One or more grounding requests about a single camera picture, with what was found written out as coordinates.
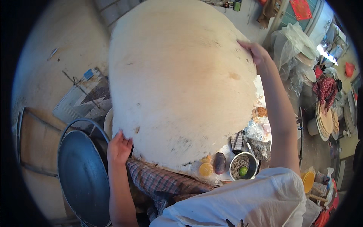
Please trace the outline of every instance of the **white shirt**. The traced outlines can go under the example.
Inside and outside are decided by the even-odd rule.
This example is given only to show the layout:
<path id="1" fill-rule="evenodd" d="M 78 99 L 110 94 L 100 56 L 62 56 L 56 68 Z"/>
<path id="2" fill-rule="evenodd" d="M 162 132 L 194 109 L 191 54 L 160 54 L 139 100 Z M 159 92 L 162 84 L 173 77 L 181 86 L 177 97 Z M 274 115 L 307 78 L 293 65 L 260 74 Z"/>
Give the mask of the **white shirt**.
<path id="1" fill-rule="evenodd" d="M 263 169 L 254 180 L 237 180 L 166 208 L 150 227 L 301 226 L 305 213 L 302 179 L 287 168 Z"/>

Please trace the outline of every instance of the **plaid apron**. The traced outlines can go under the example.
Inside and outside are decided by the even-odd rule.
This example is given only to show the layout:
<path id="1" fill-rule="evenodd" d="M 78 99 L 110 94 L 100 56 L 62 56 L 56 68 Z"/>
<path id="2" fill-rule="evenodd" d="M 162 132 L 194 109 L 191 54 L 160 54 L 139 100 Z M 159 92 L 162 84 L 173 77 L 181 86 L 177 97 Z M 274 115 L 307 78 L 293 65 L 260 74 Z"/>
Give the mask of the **plaid apron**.
<path id="1" fill-rule="evenodd" d="M 162 215 L 168 206 L 214 188 L 134 159 L 128 159 L 126 165 L 135 186 L 154 202 L 147 210 L 150 222 Z"/>

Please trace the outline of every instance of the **yellow bowl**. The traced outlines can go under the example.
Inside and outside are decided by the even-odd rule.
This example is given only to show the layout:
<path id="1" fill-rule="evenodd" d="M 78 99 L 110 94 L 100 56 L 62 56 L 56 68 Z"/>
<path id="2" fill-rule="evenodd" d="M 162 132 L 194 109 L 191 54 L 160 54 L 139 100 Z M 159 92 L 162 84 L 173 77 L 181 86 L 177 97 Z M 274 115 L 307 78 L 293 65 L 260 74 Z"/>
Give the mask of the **yellow bowl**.
<path id="1" fill-rule="evenodd" d="M 302 183 L 304 184 L 304 192 L 308 193 L 314 184 L 315 175 L 313 172 L 301 173 Z"/>

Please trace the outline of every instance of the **red plastic bag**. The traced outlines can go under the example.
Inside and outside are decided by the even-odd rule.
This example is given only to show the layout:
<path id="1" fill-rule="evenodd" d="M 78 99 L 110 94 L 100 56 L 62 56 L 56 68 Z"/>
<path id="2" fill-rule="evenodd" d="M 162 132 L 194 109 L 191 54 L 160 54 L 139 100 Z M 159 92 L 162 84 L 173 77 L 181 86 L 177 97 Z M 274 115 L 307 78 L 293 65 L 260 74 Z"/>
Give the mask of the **red plastic bag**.
<path id="1" fill-rule="evenodd" d="M 264 6 L 265 4 L 266 4 L 266 2 L 267 2 L 267 0 L 258 0 L 259 1 L 259 3 L 262 5 L 262 6 Z"/>
<path id="2" fill-rule="evenodd" d="M 353 71 L 355 70 L 355 65 L 353 63 L 345 63 L 345 76 L 352 77 Z"/>
<path id="3" fill-rule="evenodd" d="M 320 69 L 320 67 L 319 67 L 319 66 L 317 66 L 317 67 L 315 68 L 314 72 L 315 72 L 315 77 L 316 77 L 316 78 L 319 78 L 319 77 L 323 74 L 323 71 Z"/>

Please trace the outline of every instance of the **person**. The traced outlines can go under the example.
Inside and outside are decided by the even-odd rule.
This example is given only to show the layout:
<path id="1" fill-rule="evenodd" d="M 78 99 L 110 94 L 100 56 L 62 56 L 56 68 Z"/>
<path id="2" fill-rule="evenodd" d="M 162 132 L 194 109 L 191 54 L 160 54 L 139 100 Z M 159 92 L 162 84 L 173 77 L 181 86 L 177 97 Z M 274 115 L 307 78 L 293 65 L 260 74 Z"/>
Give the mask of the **person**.
<path id="1" fill-rule="evenodd" d="M 342 86 L 341 80 L 334 80 L 330 77 L 321 78 L 313 84 L 313 91 L 318 96 L 324 115 L 333 105 L 335 95 L 342 89 Z"/>
<path id="2" fill-rule="evenodd" d="M 305 193 L 293 107 L 267 51 L 256 43 L 237 42 L 252 54 L 261 76 L 273 135 L 270 168 L 261 170 L 255 179 L 240 179 L 213 189 L 130 159 L 132 138 L 126 139 L 120 131 L 107 152 L 113 226 L 138 226 L 127 169 L 138 189 L 154 200 L 156 215 L 151 218 L 147 212 L 151 227 L 237 226 L 241 221 L 249 226 L 302 225 Z"/>

